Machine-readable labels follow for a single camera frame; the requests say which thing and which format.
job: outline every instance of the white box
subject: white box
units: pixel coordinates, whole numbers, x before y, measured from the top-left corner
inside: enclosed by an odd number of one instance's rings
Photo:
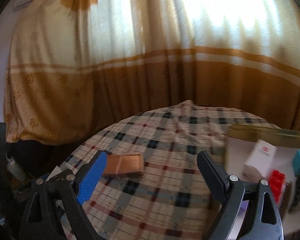
[[[258,183],[268,176],[276,151],[277,147],[258,140],[243,168],[243,173],[251,182]]]

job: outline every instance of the brown box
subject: brown box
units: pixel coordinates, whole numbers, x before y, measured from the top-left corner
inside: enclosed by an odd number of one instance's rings
[[[144,173],[143,154],[107,156],[107,166],[103,176],[140,176]]]

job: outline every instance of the blue gripper pad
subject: blue gripper pad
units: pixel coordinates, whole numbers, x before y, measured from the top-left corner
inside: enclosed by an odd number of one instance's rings
[[[101,152],[95,163],[92,164],[79,184],[77,200],[81,205],[91,198],[93,190],[100,180],[106,165],[107,154],[105,152]]]

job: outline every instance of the red object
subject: red object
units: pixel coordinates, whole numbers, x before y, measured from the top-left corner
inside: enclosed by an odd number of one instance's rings
[[[284,175],[283,173],[281,173],[277,170],[273,170],[268,179],[269,186],[273,192],[274,199],[277,204],[279,203],[279,200],[280,200],[280,196],[282,193],[282,187],[285,182],[285,178],[286,178],[286,175]]]

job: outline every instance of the table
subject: table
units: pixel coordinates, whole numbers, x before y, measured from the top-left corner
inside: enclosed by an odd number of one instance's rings
[[[83,204],[92,225],[105,239],[202,239],[211,225],[210,191],[196,165],[206,150],[223,163],[222,147],[232,123],[276,127],[235,108],[201,107],[192,101],[115,123],[78,147],[61,165],[74,173],[98,150],[107,154],[141,152],[141,178],[107,179]],[[65,216],[68,239],[75,239]]]

